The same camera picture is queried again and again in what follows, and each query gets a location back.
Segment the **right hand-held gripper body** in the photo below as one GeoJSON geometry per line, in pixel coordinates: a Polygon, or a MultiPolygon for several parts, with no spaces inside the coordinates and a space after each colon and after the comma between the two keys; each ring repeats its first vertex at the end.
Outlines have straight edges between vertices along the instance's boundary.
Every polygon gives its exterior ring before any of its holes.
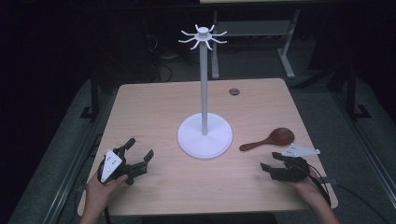
{"type": "Polygon", "coordinates": [[[275,171],[270,174],[271,178],[277,181],[299,182],[310,174],[308,162],[304,157],[318,155],[320,150],[291,144],[284,151],[278,153],[285,157],[285,160],[282,161],[285,167],[273,168],[275,171]]]}

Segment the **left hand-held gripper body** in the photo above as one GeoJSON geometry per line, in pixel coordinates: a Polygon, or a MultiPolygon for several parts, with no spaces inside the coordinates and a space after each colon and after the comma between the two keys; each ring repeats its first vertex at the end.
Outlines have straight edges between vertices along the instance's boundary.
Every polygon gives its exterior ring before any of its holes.
{"type": "Polygon", "coordinates": [[[109,149],[104,159],[101,161],[97,178],[100,183],[107,185],[109,182],[118,179],[122,175],[127,175],[125,183],[132,186],[134,179],[138,176],[145,175],[148,170],[148,161],[143,160],[136,164],[127,164],[125,158],[126,147],[109,149]]]}

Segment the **brown wooden spoon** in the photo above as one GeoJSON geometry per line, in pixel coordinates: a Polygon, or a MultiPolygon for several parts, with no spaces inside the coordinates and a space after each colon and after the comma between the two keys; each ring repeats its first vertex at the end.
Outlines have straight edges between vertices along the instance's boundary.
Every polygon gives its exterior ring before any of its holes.
{"type": "Polygon", "coordinates": [[[241,151],[248,151],[262,145],[288,146],[295,139],[294,133],[288,128],[277,128],[264,139],[254,143],[247,143],[239,147],[241,151]]]}

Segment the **white hook stand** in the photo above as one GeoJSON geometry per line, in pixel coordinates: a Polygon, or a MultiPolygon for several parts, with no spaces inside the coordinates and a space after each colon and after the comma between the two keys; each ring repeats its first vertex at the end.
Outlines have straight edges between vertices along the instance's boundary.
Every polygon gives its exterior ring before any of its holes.
{"type": "Polygon", "coordinates": [[[215,34],[214,31],[215,25],[210,28],[195,25],[194,33],[182,31],[189,39],[179,40],[179,43],[183,44],[194,41],[191,49],[199,48],[201,112],[181,122],[177,130],[177,141],[185,153],[200,160],[211,160],[222,155],[233,141],[233,130],[229,122],[217,114],[208,112],[207,52],[213,49],[210,42],[224,44],[224,41],[217,40],[217,36],[227,34],[215,34]]]}

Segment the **person's right hand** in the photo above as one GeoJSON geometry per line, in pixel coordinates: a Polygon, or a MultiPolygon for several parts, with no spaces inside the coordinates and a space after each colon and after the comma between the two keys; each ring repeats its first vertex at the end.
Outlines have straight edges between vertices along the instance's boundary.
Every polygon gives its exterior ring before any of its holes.
{"type": "Polygon", "coordinates": [[[310,176],[299,182],[287,182],[287,185],[291,186],[296,194],[305,202],[307,205],[316,210],[330,209],[324,196],[321,194],[318,186],[311,179],[315,180],[318,176],[313,170],[310,170],[310,176]]]}

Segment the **person's left hand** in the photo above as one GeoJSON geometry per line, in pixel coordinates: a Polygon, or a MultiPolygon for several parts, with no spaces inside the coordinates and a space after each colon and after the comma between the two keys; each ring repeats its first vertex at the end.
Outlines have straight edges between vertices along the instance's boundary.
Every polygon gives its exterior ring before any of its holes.
{"type": "Polygon", "coordinates": [[[113,193],[125,183],[128,175],[122,175],[108,185],[102,184],[95,176],[88,181],[84,212],[101,215],[108,205],[113,193]]]}

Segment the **black metal stand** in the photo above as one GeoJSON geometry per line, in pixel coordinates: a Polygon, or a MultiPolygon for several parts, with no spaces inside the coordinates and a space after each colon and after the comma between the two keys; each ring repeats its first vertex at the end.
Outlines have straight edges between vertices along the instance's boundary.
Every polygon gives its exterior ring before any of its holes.
{"type": "Polygon", "coordinates": [[[346,80],[346,112],[354,121],[371,117],[364,105],[356,104],[356,80],[355,69],[353,66],[350,66],[346,80]]]}
{"type": "Polygon", "coordinates": [[[81,119],[89,119],[94,122],[99,113],[99,88],[97,80],[92,77],[90,79],[91,86],[91,105],[86,106],[80,114],[81,119]]]}

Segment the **white metal desk frame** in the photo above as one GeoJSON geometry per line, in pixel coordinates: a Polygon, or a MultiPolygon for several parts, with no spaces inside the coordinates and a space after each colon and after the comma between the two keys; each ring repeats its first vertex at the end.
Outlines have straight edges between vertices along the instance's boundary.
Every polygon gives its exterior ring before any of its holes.
{"type": "Polygon", "coordinates": [[[215,33],[227,31],[226,36],[283,36],[285,42],[282,48],[277,50],[278,58],[282,63],[285,74],[289,79],[295,79],[294,72],[288,59],[288,50],[294,30],[297,25],[301,10],[293,10],[289,20],[279,21],[220,21],[218,12],[214,12],[213,22],[215,33]]]}

